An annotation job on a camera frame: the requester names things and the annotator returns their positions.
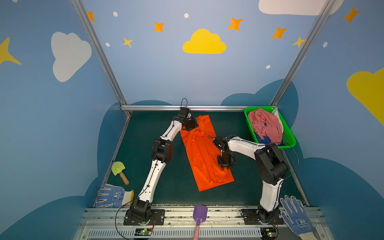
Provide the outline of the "orange t shirt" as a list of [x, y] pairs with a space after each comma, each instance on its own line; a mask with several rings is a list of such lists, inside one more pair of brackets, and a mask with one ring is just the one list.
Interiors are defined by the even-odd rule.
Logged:
[[230, 170], [218, 165], [217, 157], [221, 155], [214, 145], [216, 137], [214, 127], [208, 115], [197, 117], [196, 129], [180, 131], [186, 148], [188, 160], [200, 192], [235, 181]]

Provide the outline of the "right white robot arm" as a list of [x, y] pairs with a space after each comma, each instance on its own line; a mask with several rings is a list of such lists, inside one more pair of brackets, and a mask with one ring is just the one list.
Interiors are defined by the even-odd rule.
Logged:
[[236, 164], [234, 153], [239, 153], [256, 161], [259, 175], [262, 179], [263, 190], [259, 206], [267, 213], [273, 212], [279, 205], [280, 190], [288, 171], [284, 157], [274, 143], [258, 144], [230, 135], [226, 138], [213, 139], [213, 144], [219, 149], [218, 165], [229, 170]]

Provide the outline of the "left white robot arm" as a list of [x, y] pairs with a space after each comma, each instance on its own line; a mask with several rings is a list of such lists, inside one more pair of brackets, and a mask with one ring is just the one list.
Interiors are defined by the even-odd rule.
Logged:
[[147, 222], [151, 217], [151, 206], [155, 190], [164, 168], [171, 160], [174, 138], [180, 131], [191, 131], [198, 126], [196, 119], [191, 113], [177, 115], [172, 118], [167, 130], [162, 135], [155, 138], [153, 142], [152, 161], [149, 174], [142, 190], [130, 206], [130, 214], [138, 219], [139, 222]]

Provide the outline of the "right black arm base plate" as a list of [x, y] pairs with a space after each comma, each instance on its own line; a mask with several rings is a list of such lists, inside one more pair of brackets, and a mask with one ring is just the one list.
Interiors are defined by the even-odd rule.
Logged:
[[278, 208], [268, 212], [262, 207], [257, 209], [241, 209], [240, 215], [246, 225], [283, 225], [284, 220]]

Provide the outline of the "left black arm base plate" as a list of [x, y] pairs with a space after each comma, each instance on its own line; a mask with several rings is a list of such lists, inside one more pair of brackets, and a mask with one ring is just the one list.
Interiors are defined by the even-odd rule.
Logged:
[[149, 218], [146, 220], [142, 217], [134, 215], [131, 210], [127, 210], [124, 218], [124, 226], [149, 226], [155, 224], [162, 226], [165, 220], [164, 209], [152, 209]]

